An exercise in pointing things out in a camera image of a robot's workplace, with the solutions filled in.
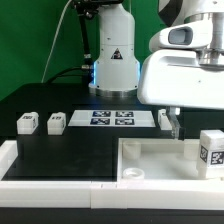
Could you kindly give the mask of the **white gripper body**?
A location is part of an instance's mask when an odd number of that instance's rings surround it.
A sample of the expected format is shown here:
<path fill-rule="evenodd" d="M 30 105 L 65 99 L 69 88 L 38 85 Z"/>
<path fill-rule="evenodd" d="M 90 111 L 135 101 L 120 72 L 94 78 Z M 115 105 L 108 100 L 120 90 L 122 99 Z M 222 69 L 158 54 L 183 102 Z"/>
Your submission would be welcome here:
<path fill-rule="evenodd" d="M 193 51 L 159 50 L 143 63 L 137 96 L 142 104 L 224 109 L 224 71 L 203 69 Z"/>

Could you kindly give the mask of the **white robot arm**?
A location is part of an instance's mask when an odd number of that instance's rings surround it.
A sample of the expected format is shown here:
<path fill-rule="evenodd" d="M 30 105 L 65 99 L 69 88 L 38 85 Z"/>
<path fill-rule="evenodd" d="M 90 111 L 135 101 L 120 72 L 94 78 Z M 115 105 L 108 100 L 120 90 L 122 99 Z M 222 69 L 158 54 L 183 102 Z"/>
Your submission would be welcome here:
<path fill-rule="evenodd" d="M 123 6 L 103 2 L 94 94 L 135 93 L 149 105 L 224 109 L 224 0 L 158 0 L 166 27 L 149 41 L 143 63 L 134 56 L 135 22 Z"/>

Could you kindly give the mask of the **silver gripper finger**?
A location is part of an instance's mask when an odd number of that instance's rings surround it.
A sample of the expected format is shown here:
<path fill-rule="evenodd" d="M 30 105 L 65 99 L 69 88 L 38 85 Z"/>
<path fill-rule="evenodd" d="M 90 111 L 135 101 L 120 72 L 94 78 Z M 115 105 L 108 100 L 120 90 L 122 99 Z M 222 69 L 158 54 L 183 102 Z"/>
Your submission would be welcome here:
<path fill-rule="evenodd" d="M 176 107 L 167 107 L 166 115 L 168 121 L 171 124 L 171 135 L 176 140 L 184 140 L 185 139 L 185 129 L 180 125 L 179 120 L 177 118 L 178 108 Z"/>

